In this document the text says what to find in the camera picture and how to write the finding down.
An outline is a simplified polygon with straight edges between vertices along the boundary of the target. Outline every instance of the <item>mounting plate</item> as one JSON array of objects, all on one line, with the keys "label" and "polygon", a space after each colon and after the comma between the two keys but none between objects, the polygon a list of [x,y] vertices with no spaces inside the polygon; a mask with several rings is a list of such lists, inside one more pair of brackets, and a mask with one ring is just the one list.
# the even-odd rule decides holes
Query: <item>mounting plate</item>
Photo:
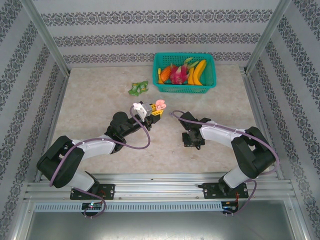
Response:
[{"label": "mounting plate", "polygon": [[241,183],[226,196],[219,189],[218,182],[205,182],[202,185],[198,185],[198,187],[203,189],[204,199],[235,199],[236,193],[239,194],[239,199],[247,199],[249,197],[245,183]]},{"label": "mounting plate", "polygon": [[[115,196],[115,187],[114,184],[99,184],[98,192],[96,195],[102,197],[104,200],[113,200]],[[94,196],[79,192],[75,189],[71,190],[70,193],[71,200],[99,200]]]}]

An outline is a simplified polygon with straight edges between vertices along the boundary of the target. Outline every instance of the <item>pink dragon fruit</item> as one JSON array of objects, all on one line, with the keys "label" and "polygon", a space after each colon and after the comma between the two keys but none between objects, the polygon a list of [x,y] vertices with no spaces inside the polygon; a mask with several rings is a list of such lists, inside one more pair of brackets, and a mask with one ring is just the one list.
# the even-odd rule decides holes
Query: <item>pink dragon fruit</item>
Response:
[{"label": "pink dragon fruit", "polygon": [[183,84],[185,81],[188,80],[189,73],[187,74],[187,63],[182,66],[173,66],[171,64],[171,74],[170,80],[172,84]]}]

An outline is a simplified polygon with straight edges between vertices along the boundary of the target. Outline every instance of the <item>patterned wallpaper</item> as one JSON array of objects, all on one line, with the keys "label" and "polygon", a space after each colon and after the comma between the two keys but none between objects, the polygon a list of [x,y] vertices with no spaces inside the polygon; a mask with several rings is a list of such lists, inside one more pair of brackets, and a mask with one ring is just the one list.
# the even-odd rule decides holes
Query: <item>patterned wallpaper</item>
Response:
[{"label": "patterned wallpaper", "polygon": [[18,0],[0,3],[0,240],[33,181],[65,78]]},{"label": "patterned wallpaper", "polygon": [[279,0],[86,2],[34,1],[70,68],[152,65],[157,52],[244,67]]},{"label": "patterned wallpaper", "polygon": [[251,72],[284,176],[320,239],[320,7],[290,3]]}]

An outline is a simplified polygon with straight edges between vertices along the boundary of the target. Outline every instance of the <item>beige floor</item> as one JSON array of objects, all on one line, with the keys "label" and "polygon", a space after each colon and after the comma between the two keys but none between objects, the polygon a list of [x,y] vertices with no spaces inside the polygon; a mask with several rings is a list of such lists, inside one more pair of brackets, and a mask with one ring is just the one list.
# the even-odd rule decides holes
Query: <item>beige floor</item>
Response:
[{"label": "beige floor", "polygon": [[[201,150],[184,147],[183,127],[171,118],[172,110],[190,111],[196,118],[211,118],[236,127],[255,126],[254,117],[237,65],[216,66],[217,85],[206,94],[162,93],[152,84],[152,67],[73,68],[69,77],[53,141],[66,135],[89,139],[102,135],[118,111],[129,115],[132,103],[154,103],[164,99],[167,108],[150,133],[151,145],[144,150],[123,148],[81,162],[79,169],[90,173],[205,173],[226,172],[236,166],[233,150],[207,141]],[[149,81],[148,92],[130,96],[131,84]],[[142,129],[126,137],[128,144],[144,146]]]}]

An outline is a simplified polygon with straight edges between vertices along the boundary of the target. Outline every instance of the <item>basket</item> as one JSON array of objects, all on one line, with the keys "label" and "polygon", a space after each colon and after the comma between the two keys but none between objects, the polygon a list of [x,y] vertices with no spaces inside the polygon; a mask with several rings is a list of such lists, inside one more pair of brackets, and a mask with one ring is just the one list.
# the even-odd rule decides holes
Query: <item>basket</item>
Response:
[{"label": "basket", "polygon": [[[163,70],[170,64],[181,66],[188,58],[193,57],[189,63],[206,60],[206,67],[201,75],[200,82],[203,86],[196,85],[174,85],[158,84],[158,68]],[[217,84],[216,68],[214,58],[207,53],[178,53],[178,52],[160,52],[154,56],[153,62],[153,84],[158,87],[160,92],[165,93],[188,93],[205,94],[209,89]]]}]

